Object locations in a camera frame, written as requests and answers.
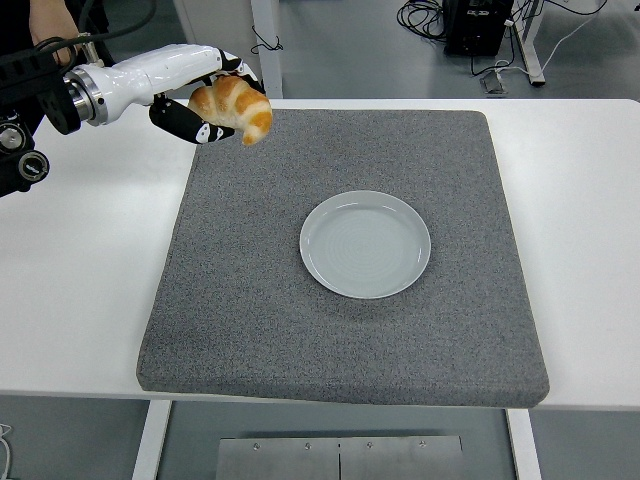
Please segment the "person's hand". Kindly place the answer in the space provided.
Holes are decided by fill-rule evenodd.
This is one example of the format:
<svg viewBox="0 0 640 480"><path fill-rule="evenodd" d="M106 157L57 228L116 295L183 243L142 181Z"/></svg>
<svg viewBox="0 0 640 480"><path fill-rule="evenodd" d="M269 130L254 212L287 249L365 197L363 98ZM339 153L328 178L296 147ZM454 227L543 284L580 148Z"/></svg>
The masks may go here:
<svg viewBox="0 0 640 480"><path fill-rule="evenodd" d="M30 0L29 31L38 45L50 38L75 39L78 29L63 0Z"/></svg>

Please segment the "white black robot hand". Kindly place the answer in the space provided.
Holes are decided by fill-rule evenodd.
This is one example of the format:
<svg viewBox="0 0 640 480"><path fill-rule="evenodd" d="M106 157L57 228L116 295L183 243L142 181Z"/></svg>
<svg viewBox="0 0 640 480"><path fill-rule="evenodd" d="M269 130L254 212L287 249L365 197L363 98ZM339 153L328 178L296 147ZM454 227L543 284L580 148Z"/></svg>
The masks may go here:
<svg viewBox="0 0 640 480"><path fill-rule="evenodd" d="M254 145L269 133L273 113L257 77L240 58L210 46L174 44L137 55L92 76L111 123L132 104L147 105L158 128L204 144L239 131Z"/></svg>

